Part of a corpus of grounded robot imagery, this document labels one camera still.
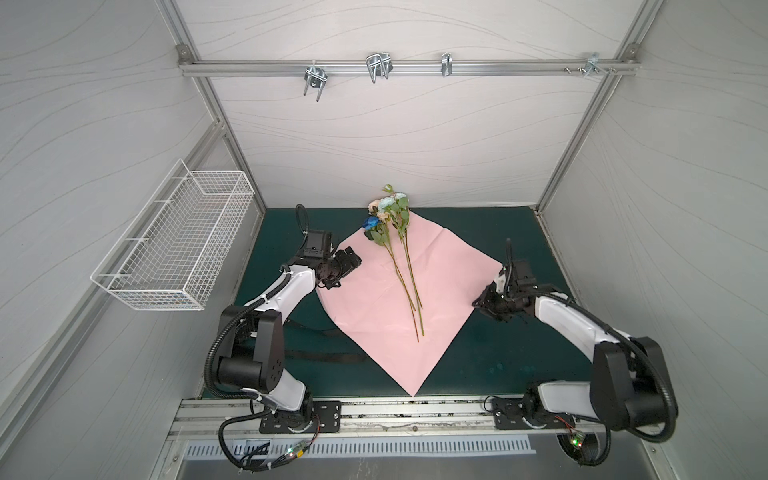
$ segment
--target wire basket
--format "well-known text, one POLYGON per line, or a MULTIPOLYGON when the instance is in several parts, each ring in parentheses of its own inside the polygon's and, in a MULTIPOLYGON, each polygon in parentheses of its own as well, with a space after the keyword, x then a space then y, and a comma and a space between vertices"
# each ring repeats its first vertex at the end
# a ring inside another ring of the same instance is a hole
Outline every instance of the wire basket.
POLYGON ((179 160, 91 280, 134 310, 202 310, 252 199, 245 173, 179 160))

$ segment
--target pink paper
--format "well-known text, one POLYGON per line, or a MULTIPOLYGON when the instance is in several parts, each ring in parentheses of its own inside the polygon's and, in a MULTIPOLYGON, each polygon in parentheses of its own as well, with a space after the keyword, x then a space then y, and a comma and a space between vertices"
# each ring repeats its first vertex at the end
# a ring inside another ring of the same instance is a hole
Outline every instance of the pink paper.
MULTIPOLYGON (((397 232, 389 231, 397 264, 415 303, 408 264, 397 232)), ((352 247, 362 265, 342 286, 317 289, 333 322, 414 396, 472 312, 472 301, 498 274, 501 264, 470 247, 448 229, 411 212, 409 252, 424 308, 419 341, 408 297, 384 247, 361 228, 339 248, 352 247)), ((414 313, 416 324, 419 315, 414 313)))

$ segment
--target blue flower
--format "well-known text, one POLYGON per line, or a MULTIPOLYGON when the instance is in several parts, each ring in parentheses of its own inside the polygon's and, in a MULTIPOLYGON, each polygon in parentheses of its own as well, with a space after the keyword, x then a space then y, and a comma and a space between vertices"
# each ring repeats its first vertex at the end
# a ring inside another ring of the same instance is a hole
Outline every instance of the blue flower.
POLYGON ((373 227, 379 224, 379 219, 376 217, 368 217, 366 218, 366 221, 362 223, 362 228, 366 229, 366 231, 371 230, 373 227))
POLYGON ((395 199, 392 197, 383 198, 379 202, 379 210, 385 210, 387 207, 395 203, 395 199))

